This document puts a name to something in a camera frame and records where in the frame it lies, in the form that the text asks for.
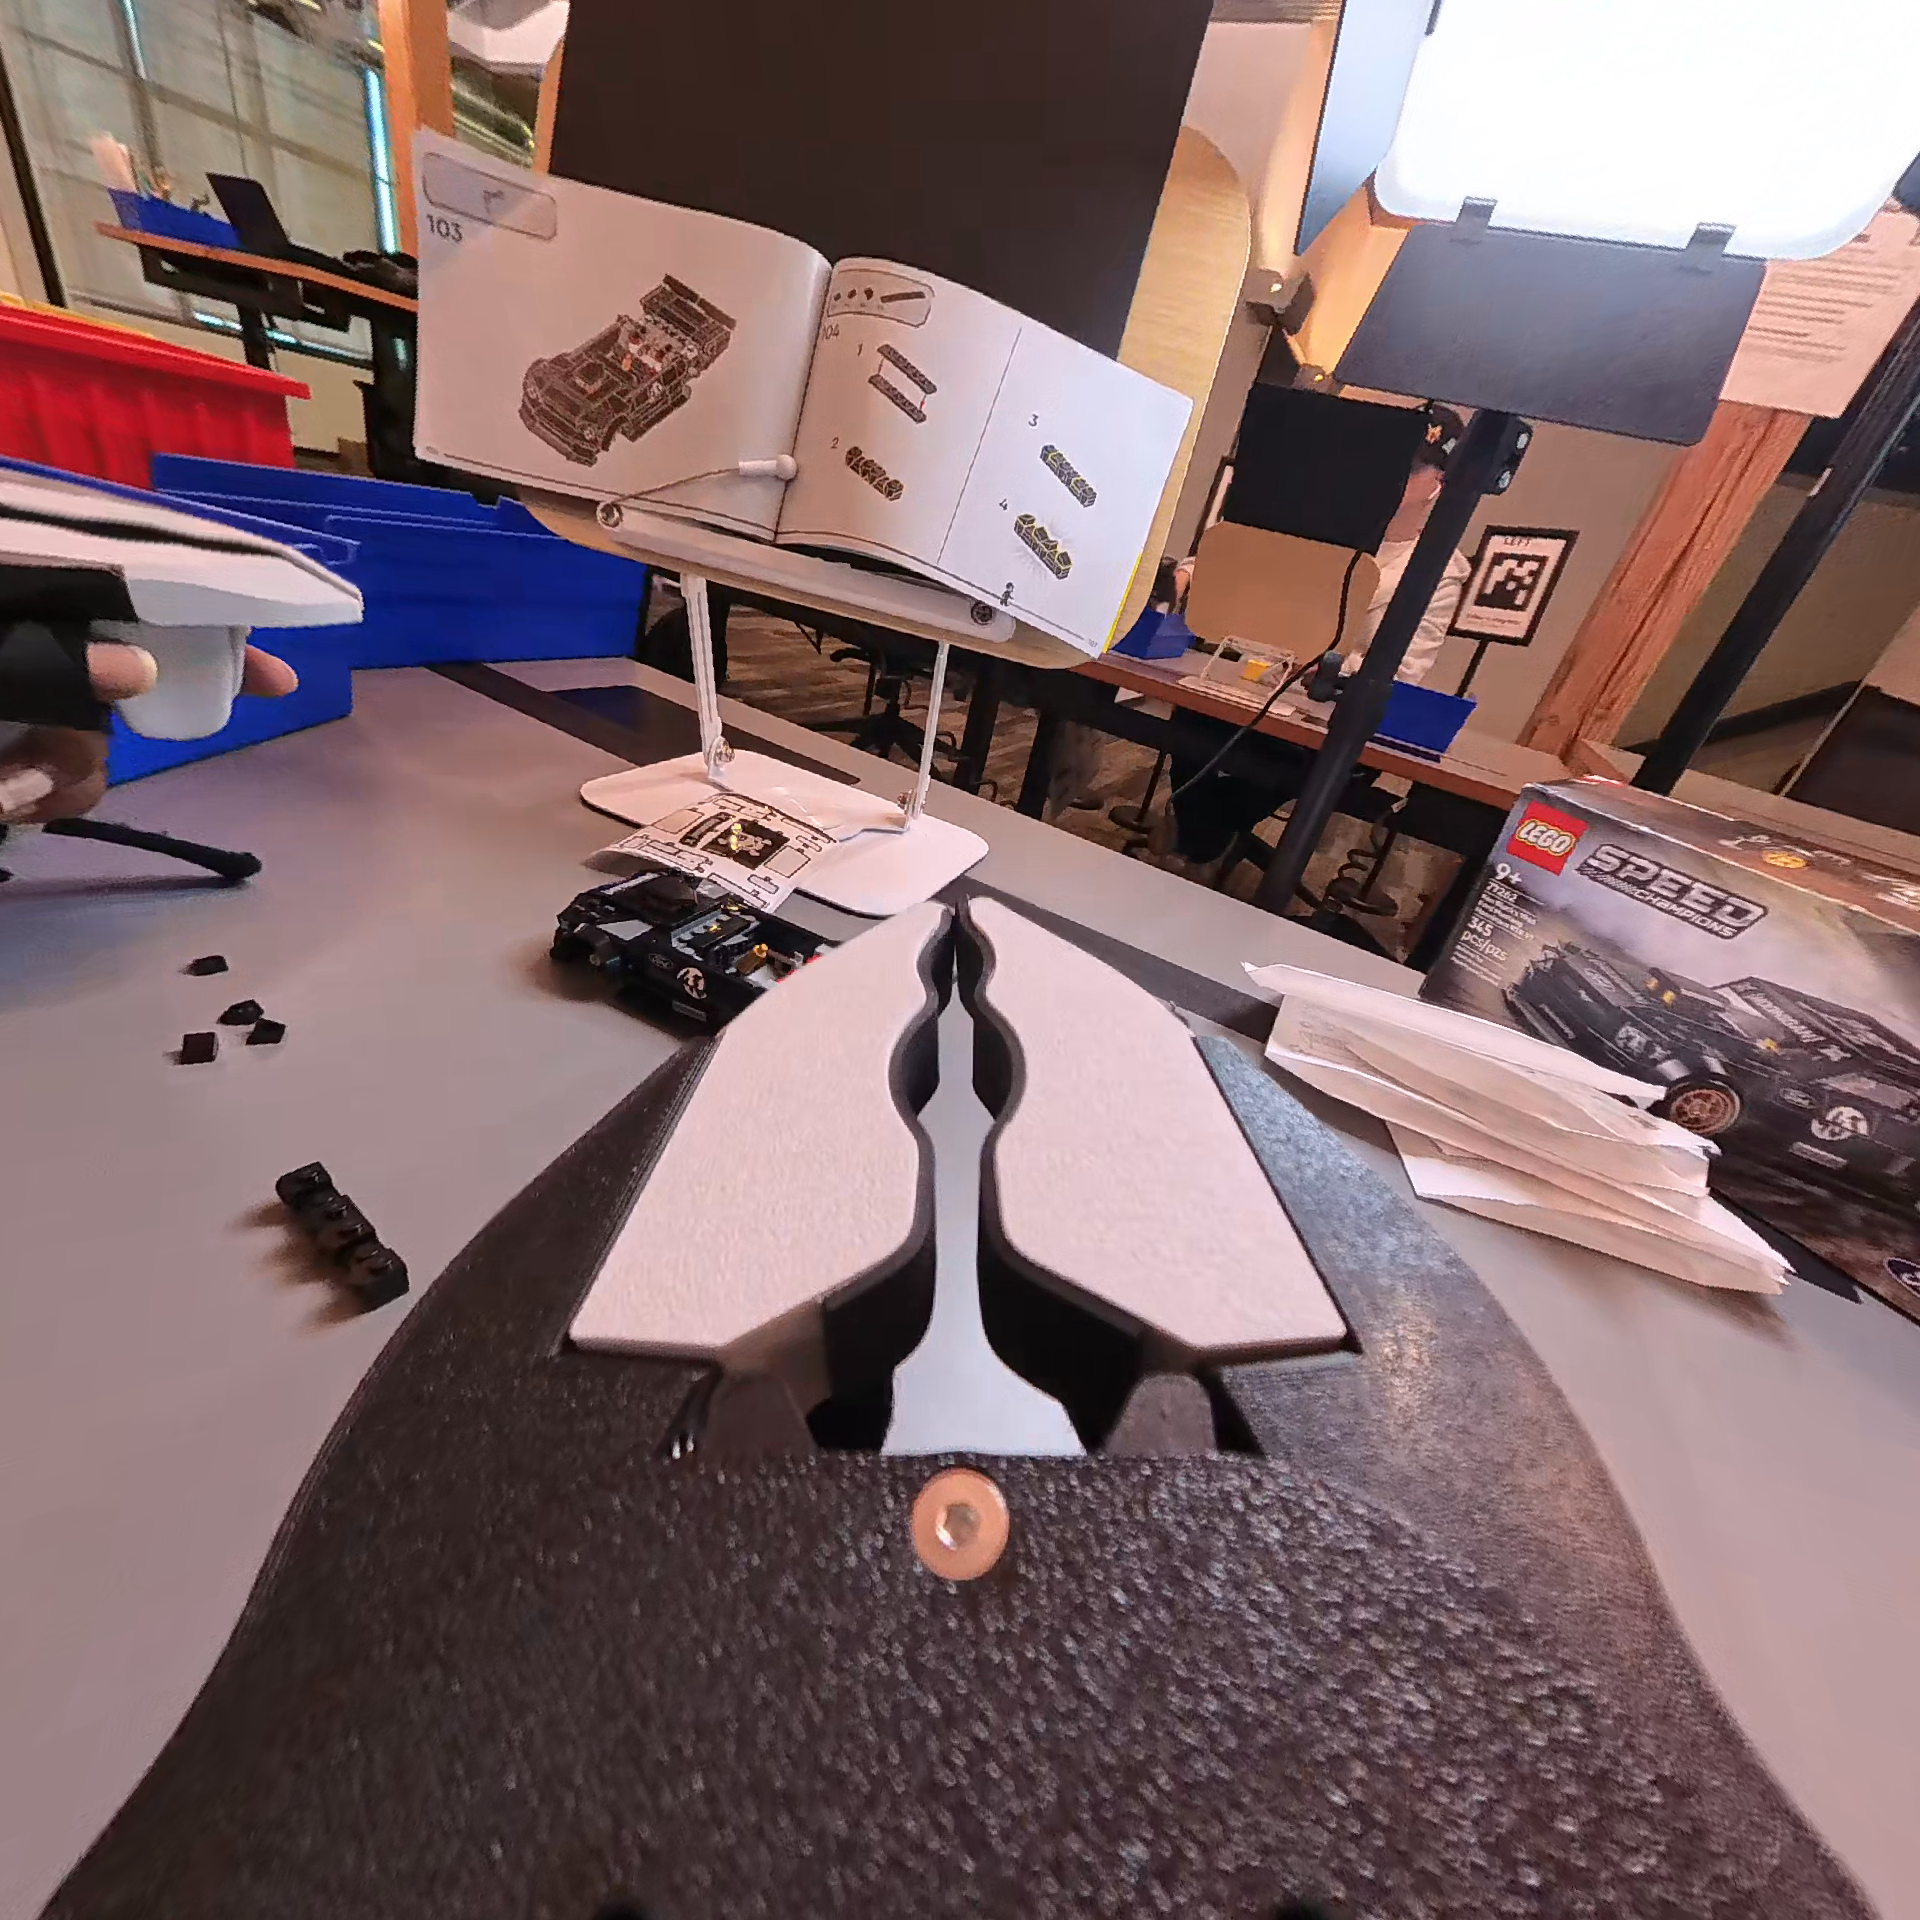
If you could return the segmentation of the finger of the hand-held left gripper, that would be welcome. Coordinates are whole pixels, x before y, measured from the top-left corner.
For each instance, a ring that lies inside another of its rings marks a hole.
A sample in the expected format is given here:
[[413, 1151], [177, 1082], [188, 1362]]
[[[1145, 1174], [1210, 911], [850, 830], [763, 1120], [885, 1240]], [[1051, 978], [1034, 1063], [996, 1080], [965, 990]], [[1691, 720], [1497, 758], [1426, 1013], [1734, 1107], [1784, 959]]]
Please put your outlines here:
[[5, 534], [3, 570], [5, 617], [272, 630], [363, 617], [344, 575], [275, 544]]
[[293, 551], [357, 551], [360, 541], [329, 534], [315, 530], [312, 526], [290, 523], [283, 519], [261, 519], [245, 512], [232, 512], [220, 502], [196, 502], [185, 496], [168, 496], [155, 494], [141, 487], [121, 487], [101, 474], [67, 471], [57, 465], [43, 464], [22, 464], [22, 461], [3, 461], [3, 478], [6, 482], [21, 485], [38, 485], [38, 487], [68, 487], [80, 488], [93, 496], [113, 496], [116, 499], [128, 502], [134, 513], [153, 515], [158, 512], [171, 512], [177, 515], [189, 515], [206, 523], [218, 523], [234, 531], [235, 537], [251, 537], [262, 541], [283, 544]]

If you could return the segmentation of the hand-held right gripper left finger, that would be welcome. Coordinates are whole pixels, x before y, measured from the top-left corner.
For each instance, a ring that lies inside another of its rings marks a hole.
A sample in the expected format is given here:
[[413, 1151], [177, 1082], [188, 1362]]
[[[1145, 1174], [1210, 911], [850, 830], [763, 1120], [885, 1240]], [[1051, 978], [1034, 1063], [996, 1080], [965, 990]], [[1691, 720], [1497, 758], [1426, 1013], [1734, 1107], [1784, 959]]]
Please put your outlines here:
[[918, 903], [708, 1045], [570, 1323], [574, 1346], [732, 1374], [889, 1376], [932, 1307], [954, 914]]

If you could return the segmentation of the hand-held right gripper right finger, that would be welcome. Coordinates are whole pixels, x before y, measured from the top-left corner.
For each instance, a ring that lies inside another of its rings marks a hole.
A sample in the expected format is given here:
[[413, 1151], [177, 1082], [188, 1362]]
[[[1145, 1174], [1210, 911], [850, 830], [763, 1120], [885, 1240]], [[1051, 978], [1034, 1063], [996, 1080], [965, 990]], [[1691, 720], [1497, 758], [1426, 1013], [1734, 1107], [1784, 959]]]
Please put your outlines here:
[[1348, 1323], [1197, 1037], [1011, 904], [962, 911], [980, 1163], [979, 1298], [1020, 1376], [1331, 1353]]

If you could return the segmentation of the blue plastic bin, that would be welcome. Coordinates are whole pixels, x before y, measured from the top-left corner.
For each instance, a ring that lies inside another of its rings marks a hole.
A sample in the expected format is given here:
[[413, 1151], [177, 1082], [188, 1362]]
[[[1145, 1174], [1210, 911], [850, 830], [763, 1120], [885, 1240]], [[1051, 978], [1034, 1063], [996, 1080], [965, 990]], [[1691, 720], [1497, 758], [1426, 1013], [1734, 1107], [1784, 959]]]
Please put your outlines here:
[[648, 567], [550, 534], [522, 502], [341, 471], [150, 456], [150, 485], [203, 510], [357, 545], [332, 561], [365, 600], [329, 635], [352, 666], [634, 653]]
[[226, 727], [253, 630], [355, 626], [361, 589], [314, 537], [272, 534], [92, 474], [5, 459], [5, 817], [68, 785], [54, 736], [106, 765], [113, 720], [158, 739]]

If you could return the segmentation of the black lego car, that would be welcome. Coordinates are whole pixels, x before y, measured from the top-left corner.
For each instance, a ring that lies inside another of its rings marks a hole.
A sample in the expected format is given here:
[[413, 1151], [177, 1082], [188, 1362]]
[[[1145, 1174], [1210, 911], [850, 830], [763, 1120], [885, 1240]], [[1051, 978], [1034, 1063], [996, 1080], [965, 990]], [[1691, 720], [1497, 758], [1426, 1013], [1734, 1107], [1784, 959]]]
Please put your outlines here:
[[716, 879], [641, 869], [572, 897], [548, 957], [637, 1014], [716, 1030], [837, 946]]

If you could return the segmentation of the cluster of small black tiles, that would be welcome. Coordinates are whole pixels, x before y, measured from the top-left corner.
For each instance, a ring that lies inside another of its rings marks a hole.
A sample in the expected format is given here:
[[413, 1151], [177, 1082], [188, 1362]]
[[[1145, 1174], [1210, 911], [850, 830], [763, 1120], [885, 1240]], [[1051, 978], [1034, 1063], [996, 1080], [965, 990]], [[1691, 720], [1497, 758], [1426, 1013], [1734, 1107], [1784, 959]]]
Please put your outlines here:
[[214, 1065], [235, 1048], [278, 1048], [288, 1042], [288, 1022], [259, 995], [237, 990], [224, 953], [209, 951], [188, 957], [179, 968], [179, 979], [189, 1018], [163, 1054], [169, 1065]]

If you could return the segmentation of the sticker sheet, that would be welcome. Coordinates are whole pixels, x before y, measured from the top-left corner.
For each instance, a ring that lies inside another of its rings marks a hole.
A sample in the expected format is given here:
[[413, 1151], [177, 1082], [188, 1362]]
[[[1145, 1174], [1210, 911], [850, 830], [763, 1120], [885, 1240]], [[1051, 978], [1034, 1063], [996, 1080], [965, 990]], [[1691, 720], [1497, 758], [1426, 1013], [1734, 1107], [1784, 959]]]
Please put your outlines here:
[[632, 857], [721, 883], [757, 910], [777, 911], [837, 841], [762, 799], [723, 790], [637, 826], [603, 857]]

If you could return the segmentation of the black long lego plate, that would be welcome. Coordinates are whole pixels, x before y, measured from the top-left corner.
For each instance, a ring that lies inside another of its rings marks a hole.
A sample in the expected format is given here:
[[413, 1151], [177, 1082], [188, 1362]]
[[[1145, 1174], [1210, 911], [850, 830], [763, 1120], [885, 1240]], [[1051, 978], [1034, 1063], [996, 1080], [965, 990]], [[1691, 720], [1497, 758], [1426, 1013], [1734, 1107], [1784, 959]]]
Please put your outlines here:
[[282, 1171], [275, 1190], [332, 1279], [361, 1309], [376, 1309], [409, 1294], [408, 1262], [377, 1234], [368, 1213], [337, 1186], [323, 1163], [309, 1161]]

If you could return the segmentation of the lego instruction booklet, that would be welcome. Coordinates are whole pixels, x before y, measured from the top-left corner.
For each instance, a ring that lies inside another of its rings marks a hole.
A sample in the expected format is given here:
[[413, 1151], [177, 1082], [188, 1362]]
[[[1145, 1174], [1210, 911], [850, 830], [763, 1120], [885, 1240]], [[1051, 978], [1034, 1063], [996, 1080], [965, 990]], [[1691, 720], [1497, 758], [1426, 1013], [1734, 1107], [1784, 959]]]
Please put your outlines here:
[[417, 446], [784, 600], [1121, 632], [1190, 401], [965, 283], [417, 139]]

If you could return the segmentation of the lego set box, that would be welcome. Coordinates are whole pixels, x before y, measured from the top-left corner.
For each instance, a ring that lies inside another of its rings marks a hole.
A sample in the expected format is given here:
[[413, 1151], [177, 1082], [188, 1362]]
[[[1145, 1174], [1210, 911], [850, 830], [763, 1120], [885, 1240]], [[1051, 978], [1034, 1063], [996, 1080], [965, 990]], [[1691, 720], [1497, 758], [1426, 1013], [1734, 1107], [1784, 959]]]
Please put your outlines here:
[[1595, 776], [1510, 807], [1421, 995], [1660, 1087], [1716, 1200], [1918, 1315], [1915, 873]]

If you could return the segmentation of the person's left hand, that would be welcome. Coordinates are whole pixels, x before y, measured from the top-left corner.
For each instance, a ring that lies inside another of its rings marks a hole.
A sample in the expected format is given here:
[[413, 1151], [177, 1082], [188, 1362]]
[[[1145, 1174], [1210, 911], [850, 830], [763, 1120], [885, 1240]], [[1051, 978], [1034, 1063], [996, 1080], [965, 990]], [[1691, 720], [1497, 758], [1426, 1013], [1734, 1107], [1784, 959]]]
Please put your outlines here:
[[[109, 707], [146, 694], [158, 683], [153, 651], [132, 640], [88, 641], [90, 703]], [[245, 651], [241, 693], [288, 697], [298, 671], [253, 643]], [[49, 824], [90, 814], [106, 794], [108, 743], [97, 727], [27, 727], [3, 755], [5, 824]]]

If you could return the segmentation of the red plastic bin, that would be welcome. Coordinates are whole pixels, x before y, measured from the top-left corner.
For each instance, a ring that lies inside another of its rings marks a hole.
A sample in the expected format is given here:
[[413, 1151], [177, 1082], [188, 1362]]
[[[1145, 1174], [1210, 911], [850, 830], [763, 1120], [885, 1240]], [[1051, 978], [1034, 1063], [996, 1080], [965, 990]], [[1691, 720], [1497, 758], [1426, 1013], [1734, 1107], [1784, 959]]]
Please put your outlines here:
[[3, 455], [144, 488], [153, 455], [294, 465], [306, 383], [130, 326], [3, 301]]

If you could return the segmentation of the background desk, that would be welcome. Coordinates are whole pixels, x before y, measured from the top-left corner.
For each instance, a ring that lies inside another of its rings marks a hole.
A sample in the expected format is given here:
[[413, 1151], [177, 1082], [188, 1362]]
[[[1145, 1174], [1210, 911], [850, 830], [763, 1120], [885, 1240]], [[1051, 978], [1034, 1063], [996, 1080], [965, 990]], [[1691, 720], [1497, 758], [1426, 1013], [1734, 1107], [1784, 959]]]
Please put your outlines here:
[[294, 241], [267, 186], [251, 176], [209, 173], [218, 213], [113, 186], [101, 238], [130, 243], [146, 283], [235, 307], [248, 361], [275, 370], [272, 325], [345, 330], [368, 325], [370, 379], [360, 383], [376, 478], [422, 482], [417, 456], [419, 265], [409, 254], [326, 255]]

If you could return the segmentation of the white booklet stand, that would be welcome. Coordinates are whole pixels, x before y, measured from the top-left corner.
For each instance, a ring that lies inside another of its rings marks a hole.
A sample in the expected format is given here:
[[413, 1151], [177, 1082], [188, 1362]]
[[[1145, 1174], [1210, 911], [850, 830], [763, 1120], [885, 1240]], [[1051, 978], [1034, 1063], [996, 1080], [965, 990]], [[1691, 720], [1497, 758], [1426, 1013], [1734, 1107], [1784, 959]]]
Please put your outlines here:
[[776, 826], [800, 826], [817, 843], [805, 855], [777, 855], [777, 874], [805, 895], [865, 918], [888, 918], [932, 897], [987, 855], [980, 833], [928, 811], [928, 739], [902, 799], [733, 746], [717, 701], [708, 589], [725, 585], [932, 640], [932, 694], [944, 689], [950, 643], [974, 648], [1013, 640], [1017, 626], [1008, 614], [987, 608], [986, 619], [974, 622], [977, 603], [940, 587], [806, 558], [636, 502], [542, 496], [533, 513], [576, 544], [619, 547], [677, 570], [688, 611], [699, 749], [587, 781], [584, 803], [648, 832], [664, 832], [672, 815], [717, 802], [770, 809]]

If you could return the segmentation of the small blue bin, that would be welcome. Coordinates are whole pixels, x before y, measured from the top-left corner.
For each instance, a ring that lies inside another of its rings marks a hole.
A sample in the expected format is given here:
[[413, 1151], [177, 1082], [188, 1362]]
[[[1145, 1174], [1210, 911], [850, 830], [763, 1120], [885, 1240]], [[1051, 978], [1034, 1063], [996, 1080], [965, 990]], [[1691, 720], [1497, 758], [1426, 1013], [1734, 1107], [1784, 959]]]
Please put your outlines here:
[[1475, 697], [1394, 678], [1373, 739], [1428, 758], [1446, 755], [1477, 712]]

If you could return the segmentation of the black tripod pole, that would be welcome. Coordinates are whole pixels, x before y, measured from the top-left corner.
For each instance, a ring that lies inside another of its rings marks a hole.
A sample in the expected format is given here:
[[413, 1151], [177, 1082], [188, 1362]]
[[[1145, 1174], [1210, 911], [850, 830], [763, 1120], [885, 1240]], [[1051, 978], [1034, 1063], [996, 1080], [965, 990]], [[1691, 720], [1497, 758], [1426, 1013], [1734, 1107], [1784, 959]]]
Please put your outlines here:
[[1442, 582], [1459, 539], [1467, 530], [1478, 499], [1494, 488], [1497, 479], [1510, 478], [1528, 440], [1530, 423], [1517, 414], [1478, 409], [1467, 423], [1426, 510], [1400, 587], [1382, 609], [1360, 666], [1333, 705], [1325, 739], [1259, 877], [1254, 903], [1261, 910], [1277, 917], [1288, 911], [1334, 803], [1354, 779], [1360, 752], [1385, 712], [1401, 659]]

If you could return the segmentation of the tan chair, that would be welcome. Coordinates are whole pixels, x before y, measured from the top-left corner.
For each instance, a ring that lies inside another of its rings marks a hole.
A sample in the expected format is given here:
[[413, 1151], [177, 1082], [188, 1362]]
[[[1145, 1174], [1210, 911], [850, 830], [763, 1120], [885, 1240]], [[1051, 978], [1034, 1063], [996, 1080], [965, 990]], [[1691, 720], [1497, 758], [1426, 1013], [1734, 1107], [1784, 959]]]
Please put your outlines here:
[[1377, 595], [1373, 555], [1219, 521], [1190, 555], [1188, 632], [1294, 662], [1360, 643]]

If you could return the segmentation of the black white marker tag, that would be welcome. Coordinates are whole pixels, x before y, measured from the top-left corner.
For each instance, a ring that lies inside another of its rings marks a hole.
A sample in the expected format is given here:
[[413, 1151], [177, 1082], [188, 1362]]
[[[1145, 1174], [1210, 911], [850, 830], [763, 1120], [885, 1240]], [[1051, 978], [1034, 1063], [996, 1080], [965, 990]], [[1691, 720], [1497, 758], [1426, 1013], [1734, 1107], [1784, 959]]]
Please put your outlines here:
[[1530, 647], [1574, 547], [1577, 530], [1483, 526], [1446, 635]]

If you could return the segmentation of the black flat panel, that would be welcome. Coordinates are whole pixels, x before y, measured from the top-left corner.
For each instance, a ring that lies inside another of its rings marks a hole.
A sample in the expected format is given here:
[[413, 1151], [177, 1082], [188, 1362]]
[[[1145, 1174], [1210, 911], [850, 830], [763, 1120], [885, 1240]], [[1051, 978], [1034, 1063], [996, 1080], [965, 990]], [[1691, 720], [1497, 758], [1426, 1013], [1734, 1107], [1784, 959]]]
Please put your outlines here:
[[548, 167], [1115, 357], [1210, 1], [576, 1]]

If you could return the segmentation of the black light flap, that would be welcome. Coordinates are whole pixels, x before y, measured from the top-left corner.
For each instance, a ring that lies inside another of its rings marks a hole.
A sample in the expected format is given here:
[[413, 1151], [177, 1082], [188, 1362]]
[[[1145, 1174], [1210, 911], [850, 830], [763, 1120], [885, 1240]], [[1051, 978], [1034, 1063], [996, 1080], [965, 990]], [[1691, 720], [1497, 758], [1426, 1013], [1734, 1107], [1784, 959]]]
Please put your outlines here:
[[1716, 414], [1764, 262], [1718, 229], [1680, 248], [1419, 224], [1334, 363], [1348, 386], [1668, 446]]

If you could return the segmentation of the white paper notice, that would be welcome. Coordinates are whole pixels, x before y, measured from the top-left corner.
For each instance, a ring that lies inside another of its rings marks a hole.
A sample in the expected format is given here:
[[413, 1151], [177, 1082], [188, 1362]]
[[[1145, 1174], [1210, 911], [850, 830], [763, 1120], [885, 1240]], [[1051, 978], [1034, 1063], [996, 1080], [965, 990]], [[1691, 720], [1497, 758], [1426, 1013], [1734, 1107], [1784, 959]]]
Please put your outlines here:
[[1891, 200], [1837, 250], [1768, 265], [1718, 398], [1837, 418], [1915, 299], [1918, 219]]

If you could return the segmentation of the bright studio light panel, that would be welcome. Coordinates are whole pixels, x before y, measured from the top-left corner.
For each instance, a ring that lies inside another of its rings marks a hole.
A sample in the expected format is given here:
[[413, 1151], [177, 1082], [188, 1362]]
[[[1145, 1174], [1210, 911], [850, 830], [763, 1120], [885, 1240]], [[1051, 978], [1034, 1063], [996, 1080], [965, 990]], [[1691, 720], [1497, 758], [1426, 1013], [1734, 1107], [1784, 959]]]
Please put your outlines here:
[[1382, 210], [1816, 257], [1918, 147], [1915, 1], [1446, 1], [1377, 167]]

